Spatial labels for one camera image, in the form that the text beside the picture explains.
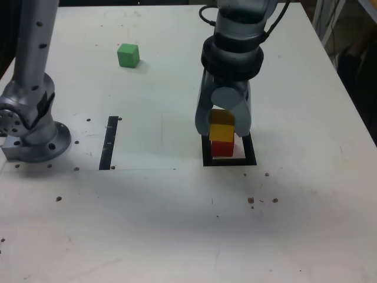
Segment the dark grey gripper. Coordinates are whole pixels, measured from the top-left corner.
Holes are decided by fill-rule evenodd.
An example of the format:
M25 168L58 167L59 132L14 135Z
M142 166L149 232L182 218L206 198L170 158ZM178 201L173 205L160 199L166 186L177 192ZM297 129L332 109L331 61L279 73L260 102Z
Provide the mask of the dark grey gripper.
M209 112L215 105L234 116L234 130L239 137L248 136L252 124L250 93L249 81L214 78L204 70L195 113L198 133L208 135Z

